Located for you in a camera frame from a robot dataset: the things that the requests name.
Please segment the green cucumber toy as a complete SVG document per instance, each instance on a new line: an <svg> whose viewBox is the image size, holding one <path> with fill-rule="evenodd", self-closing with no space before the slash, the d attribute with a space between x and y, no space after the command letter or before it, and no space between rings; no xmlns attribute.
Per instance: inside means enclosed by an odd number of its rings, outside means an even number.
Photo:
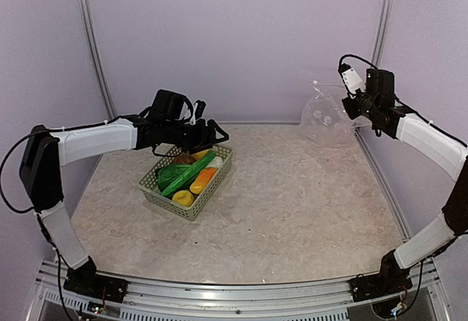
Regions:
<svg viewBox="0 0 468 321"><path fill-rule="evenodd" d="M187 184L192 183L201 170L208 166L208 164L215 158L216 153L212 150L202 158L197 160L194 164L190 165L182 174L175 178L167 187L161 191L163 197L172 197L172 195L182 190Z"/></svg>

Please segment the clear zip top bag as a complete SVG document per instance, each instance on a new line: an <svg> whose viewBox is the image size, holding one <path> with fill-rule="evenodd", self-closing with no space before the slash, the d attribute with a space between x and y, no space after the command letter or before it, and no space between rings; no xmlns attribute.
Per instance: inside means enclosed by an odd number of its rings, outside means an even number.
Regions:
<svg viewBox="0 0 468 321"><path fill-rule="evenodd" d="M305 104L299 129L317 147L345 147L352 142L355 127L341 100L344 87L312 81L312 98Z"/></svg>

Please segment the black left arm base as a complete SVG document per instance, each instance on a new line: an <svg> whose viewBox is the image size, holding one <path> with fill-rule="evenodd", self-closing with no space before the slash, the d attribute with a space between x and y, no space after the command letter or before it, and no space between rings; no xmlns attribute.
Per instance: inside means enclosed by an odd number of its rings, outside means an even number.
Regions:
<svg viewBox="0 0 468 321"><path fill-rule="evenodd" d="M64 289L101 301L123 303L128 284L125 279L97 273L93 264L85 264L78 269L68 269Z"/></svg>

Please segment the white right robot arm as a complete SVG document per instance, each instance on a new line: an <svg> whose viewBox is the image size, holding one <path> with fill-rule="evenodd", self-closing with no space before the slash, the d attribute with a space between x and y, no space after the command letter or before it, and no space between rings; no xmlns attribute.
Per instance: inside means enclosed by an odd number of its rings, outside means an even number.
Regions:
<svg viewBox="0 0 468 321"><path fill-rule="evenodd" d="M345 63L339 64L338 72L347 91L342 101L347 115L366 118L377 135L387 135L419 156L419 160L403 158L411 166L409 173L417 177L410 181L413 191L428 200L436 192L438 179L447 187L446 201L435 218L383 257L374 288L388 295L415 263L441 253L467 233L467 145L402 102L396 96L392 72L370 67L361 77Z"/></svg>

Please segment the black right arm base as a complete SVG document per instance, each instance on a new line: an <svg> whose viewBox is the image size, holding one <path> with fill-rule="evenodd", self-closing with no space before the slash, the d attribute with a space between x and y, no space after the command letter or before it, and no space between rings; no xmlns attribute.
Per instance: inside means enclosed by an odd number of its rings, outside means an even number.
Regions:
<svg viewBox="0 0 468 321"><path fill-rule="evenodd" d="M359 274L348 281L354 302L380 298L386 295L412 288L410 269L399 267L395 251L390 251L383 256L378 273Z"/></svg>

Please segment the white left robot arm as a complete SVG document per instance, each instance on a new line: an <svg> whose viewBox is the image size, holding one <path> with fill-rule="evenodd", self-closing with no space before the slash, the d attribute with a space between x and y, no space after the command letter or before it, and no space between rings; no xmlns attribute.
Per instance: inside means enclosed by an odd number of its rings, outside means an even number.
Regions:
<svg viewBox="0 0 468 321"><path fill-rule="evenodd" d="M65 203L63 172L68 167L105 154L172 145L196 153L230 139L213 119L203 117L205 104L161 89L140 113L117 116L95 124L49 128L36 125L24 140L19 176L40 227L87 295L102 289L102 278L73 227Z"/></svg>

